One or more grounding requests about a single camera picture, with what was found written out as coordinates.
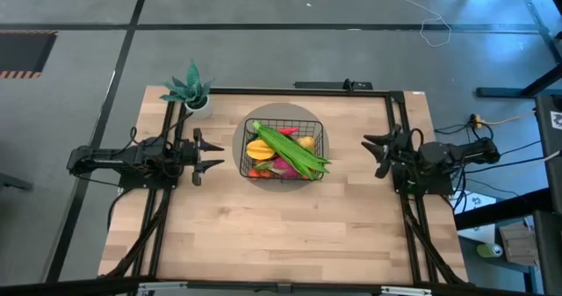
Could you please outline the black rail with silver brackets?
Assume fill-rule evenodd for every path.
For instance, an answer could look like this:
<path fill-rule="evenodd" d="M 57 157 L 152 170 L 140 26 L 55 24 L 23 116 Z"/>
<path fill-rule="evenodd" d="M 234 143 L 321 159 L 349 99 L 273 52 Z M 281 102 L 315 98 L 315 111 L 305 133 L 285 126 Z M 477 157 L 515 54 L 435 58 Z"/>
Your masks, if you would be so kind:
<path fill-rule="evenodd" d="M 550 296 L 473 285 L 421 282 L 417 285 L 345 285 L 316 283 L 159 281 L 150 276 L 95 278 L 75 281 L 0 286 L 0 296 L 101 296 L 163 289 L 227 289 L 258 292 L 362 292 L 401 296 Z"/>

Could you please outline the black table beam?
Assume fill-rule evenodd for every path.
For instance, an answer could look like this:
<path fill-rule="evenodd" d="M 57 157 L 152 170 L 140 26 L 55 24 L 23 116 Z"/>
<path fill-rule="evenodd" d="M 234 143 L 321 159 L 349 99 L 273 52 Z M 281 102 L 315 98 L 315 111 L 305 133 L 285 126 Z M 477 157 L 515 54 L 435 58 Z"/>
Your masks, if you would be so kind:
<path fill-rule="evenodd" d="M 521 218 L 531 215 L 535 211 L 555 212 L 548 188 L 456 214 L 454 220 L 457 230 L 465 230 L 499 221 Z"/>

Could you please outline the brown cardboard box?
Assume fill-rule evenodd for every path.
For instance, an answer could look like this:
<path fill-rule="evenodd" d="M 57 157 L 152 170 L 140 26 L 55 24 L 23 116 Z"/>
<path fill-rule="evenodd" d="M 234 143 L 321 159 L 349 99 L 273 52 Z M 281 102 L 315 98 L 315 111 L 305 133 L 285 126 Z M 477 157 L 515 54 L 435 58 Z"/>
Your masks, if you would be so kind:
<path fill-rule="evenodd" d="M 513 264 L 538 266 L 539 257 L 534 229 L 524 221 L 499 227 L 504 255 Z"/>

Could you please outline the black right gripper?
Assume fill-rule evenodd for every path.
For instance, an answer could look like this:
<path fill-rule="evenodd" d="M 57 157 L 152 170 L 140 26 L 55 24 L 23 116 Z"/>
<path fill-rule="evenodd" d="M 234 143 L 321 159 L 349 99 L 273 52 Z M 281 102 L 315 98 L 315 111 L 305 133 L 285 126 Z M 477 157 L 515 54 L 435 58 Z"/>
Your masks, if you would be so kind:
<path fill-rule="evenodd" d="M 388 134 L 364 136 L 368 142 L 362 142 L 362 146 L 379 163 L 375 177 L 385 177 L 393 162 L 406 166 L 415 164 L 417 152 L 412 144 L 413 133 L 414 131 L 405 132 L 401 125 L 395 125 Z"/>

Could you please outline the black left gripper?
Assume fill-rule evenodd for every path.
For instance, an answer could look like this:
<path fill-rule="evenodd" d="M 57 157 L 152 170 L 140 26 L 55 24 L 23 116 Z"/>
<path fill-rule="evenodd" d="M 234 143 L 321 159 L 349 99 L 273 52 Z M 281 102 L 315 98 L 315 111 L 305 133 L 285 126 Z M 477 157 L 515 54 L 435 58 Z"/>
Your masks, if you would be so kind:
<path fill-rule="evenodd" d="M 202 139 L 202 132 L 199 128 L 193 129 L 193 138 L 183 140 L 182 163 L 184 166 L 192 166 L 193 173 L 191 181 L 194 185 L 201 185 L 201 173 L 205 173 L 211 167 L 223 163 L 223 160 L 205 160 L 201 162 L 201 151 L 223 151 L 224 148 L 213 145 Z"/>

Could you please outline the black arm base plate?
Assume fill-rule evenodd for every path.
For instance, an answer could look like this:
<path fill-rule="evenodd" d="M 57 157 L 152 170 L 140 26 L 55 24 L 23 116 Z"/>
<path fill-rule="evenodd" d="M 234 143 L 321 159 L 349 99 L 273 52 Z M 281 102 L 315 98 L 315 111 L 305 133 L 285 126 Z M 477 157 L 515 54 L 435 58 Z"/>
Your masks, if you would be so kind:
<path fill-rule="evenodd" d="M 124 189 L 166 189 L 177 185 L 184 168 L 170 159 L 160 161 L 149 157 L 140 163 L 127 163 L 117 172 L 120 174 L 119 185 Z"/>
<path fill-rule="evenodd" d="M 412 195 L 450 195 L 452 194 L 449 174 L 430 173 L 424 175 L 413 168 L 395 163 L 391 172 L 395 191 Z"/>

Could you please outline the black aluminium table frame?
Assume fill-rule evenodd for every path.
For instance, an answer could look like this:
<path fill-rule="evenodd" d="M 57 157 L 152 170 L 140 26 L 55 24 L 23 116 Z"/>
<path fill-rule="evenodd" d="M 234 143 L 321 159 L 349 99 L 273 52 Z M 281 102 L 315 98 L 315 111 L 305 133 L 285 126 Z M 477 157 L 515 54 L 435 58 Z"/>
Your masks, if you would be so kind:
<path fill-rule="evenodd" d="M 393 99 L 381 92 L 351 96 L 330 90 L 216 90 L 210 118 L 190 121 L 223 147 L 223 160 L 195 186 L 185 173 L 172 192 L 161 234 L 151 238 L 141 272 L 161 279 L 409 285 L 413 281 L 406 229 L 390 177 L 362 146 L 366 134 L 385 134 L 407 119 L 424 141 L 435 137 L 421 92 Z M 328 134 L 330 161 L 310 191 L 269 192 L 248 184 L 234 163 L 232 142 L 253 108 L 290 103 L 306 108 Z"/>

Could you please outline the grey chair foot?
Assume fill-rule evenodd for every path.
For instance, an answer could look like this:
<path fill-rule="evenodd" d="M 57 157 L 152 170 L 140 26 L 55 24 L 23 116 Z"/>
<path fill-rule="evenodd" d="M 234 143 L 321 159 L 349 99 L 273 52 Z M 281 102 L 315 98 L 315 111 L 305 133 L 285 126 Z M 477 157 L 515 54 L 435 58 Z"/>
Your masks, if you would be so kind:
<path fill-rule="evenodd" d="M 26 182 L 22 179 L 0 173 L 0 190 L 5 187 L 17 188 L 24 191 L 32 189 L 32 183 Z"/>

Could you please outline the black desk frame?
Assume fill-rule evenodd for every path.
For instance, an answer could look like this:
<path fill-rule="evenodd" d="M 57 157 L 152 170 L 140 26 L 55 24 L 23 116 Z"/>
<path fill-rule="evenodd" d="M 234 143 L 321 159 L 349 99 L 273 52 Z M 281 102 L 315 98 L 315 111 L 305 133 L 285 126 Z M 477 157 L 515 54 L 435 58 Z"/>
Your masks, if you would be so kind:
<path fill-rule="evenodd" d="M 562 90 L 548 90 L 558 80 L 562 79 L 562 54 L 558 51 L 555 39 L 549 33 L 548 27 L 541 19 L 537 7 L 532 0 L 523 0 L 534 21 L 538 26 L 538 32 L 543 39 L 548 50 L 551 52 L 556 66 L 538 77 L 524 88 L 504 88 L 504 87 L 478 87 L 475 89 L 475 95 L 483 98 L 534 98 L 542 92 L 546 95 L 562 96 Z"/>

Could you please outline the pink dragon fruit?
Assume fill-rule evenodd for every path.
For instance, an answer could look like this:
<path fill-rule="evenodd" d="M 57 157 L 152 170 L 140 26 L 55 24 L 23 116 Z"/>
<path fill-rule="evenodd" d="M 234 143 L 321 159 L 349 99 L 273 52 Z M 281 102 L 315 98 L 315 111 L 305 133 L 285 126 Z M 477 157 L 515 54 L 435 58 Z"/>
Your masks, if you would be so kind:
<path fill-rule="evenodd" d="M 296 178 L 300 176 L 299 172 L 297 172 L 284 158 L 279 156 L 273 160 L 258 163 L 255 166 L 255 169 L 259 171 L 269 171 L 282 178 Z"/>

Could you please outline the round grey mat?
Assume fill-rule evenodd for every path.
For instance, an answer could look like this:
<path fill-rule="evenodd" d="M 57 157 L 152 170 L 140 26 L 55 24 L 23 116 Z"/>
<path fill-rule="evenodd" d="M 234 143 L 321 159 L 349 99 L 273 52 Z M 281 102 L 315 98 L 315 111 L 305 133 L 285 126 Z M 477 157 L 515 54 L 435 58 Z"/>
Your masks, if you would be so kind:
<path fill-rule="evenodd" d="M 303 177 L 282 178 L 275 175 L 269 179 L 252 179 L 248 171 L 253 169 L 255 161 L 246 154 L 247 144 L 257 139 L 257 133 L 252 127 L 254 120 L 272 128 L 297 127 L 299 130 L 292 135 L 293 140 L 299 137 L 312 136 L 316 142 L 315 154 L 328 159 L 329 140 L 328 134 L 321 121 L 304 107 L 290 103 L 270 103 L 253 108 L 250 113 L 242 118 L 234 131 L 233 157 L 239 175 L 248 184 L 269 192 L 298 192 L 310 191 L 322 183 L 309 181 Z"/>

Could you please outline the artificial plant in white pot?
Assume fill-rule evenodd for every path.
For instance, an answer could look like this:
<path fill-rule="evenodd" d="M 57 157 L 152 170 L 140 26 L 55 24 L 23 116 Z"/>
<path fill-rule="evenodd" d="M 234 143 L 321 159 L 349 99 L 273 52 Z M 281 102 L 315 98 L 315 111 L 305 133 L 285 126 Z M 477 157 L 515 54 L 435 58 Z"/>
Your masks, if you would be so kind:
<path fill-rule="evenodd" d="M 162 85 L 169 94 L 160 96 L 166 102 L 178 102 L 194 119 L 207 119 L 212 115 L 210 91 L 214 80 L 203 81 L 196 62 L 191 59 L 182 81 L 174 76 Z"/>

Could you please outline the green leafy lettuce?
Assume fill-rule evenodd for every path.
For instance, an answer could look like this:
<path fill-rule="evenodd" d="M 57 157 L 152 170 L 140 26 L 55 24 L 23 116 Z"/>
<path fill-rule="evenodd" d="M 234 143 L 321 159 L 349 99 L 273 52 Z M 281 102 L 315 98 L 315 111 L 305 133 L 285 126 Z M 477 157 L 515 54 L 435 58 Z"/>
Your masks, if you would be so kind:
<path fill-rule="evenodd" d="M 330 164 L 330 161 L 327 159 L 301 147 L 296 141 L 282 135 L 277 129 L 263 125 L 260 121 L 254 120 L 252 127 L 259 137 L 299 174 L 311 180 L 319 180 L 320 174 L 328 174 L 325 165 Z"/>

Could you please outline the black equipment cabinet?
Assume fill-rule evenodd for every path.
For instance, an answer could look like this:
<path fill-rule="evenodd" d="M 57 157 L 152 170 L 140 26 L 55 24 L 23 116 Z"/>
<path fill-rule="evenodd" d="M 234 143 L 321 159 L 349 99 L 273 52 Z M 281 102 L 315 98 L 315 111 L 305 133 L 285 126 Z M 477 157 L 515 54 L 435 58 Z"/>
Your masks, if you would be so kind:
<path fill-rule="evenodd" d="M 537 121 L 550 200 L 545 211 L 534 213 L 544 293 L 562 296 L 562 96 L 536 97 Z"/>

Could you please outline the green can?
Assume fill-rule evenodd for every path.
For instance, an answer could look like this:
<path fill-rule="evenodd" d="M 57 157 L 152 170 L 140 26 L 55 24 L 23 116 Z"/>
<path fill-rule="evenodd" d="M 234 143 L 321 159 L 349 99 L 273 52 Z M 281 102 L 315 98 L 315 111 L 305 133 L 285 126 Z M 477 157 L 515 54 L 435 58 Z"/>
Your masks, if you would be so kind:
<path fill-rule="evenodd" d="M 503 255 L 503 248 L 496 243 L 481 243 L 476 247 L 476 251 L 483 258 L 496 258 Z"/>

